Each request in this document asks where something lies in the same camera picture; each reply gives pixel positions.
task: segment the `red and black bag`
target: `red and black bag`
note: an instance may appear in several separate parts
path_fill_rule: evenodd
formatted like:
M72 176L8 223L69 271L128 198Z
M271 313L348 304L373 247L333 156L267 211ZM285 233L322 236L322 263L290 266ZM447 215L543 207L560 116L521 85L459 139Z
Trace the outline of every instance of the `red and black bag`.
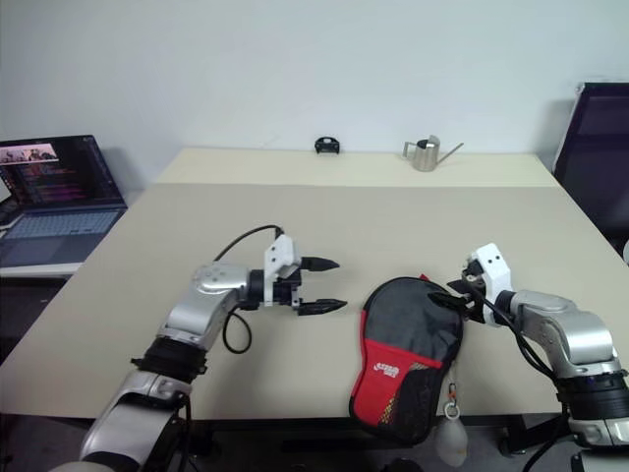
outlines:
M429 435L441 383L463 338L461 317L434 304L433 292L447 293L425 277L394 278L373 292L361 316L363 369L350 415L403 444Z

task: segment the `keychain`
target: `keychain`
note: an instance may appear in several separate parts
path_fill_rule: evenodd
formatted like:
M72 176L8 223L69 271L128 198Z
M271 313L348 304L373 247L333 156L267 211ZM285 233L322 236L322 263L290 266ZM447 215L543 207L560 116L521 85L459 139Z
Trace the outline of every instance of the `keychain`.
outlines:
M443 414L445 416L434 433L436 453L446 464L460 467L468 456L468 434L459 419L461 410L454 381L448 386L448 401L443 405Z

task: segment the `laptop keyboard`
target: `laptop keyboard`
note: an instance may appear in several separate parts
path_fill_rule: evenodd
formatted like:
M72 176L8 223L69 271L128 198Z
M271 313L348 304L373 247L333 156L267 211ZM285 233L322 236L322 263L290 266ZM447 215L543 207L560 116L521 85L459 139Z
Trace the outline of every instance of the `laptop keyboard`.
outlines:
M118 211L25 215L3 239L101 234L117 215Z

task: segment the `red fabric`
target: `red fabric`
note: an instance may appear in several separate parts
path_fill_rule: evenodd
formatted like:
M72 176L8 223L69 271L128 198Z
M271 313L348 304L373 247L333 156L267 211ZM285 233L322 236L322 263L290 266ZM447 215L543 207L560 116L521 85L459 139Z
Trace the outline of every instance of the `red fabric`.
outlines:
M365 312L362 318L363 325L367 318ZM363 422L376 426L413 364L419 363L438 369L441 362L371 339L364 339L361 344L363 371L352 392L353 409Z

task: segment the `printed logo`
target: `printed logo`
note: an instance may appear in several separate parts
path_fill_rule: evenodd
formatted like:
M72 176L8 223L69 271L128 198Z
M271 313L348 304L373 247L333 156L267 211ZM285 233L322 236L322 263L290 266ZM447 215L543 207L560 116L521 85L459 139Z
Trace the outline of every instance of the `printed logo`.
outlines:
M389 376L393 379L395 379L397 377L397 375L400 373L400 368L399 367L395 367L395 366L389 366L388 364L384 364L381 362L378 362L377 364L373 365L373 369L375 371L382 371L383 374L385 374L386 376Z

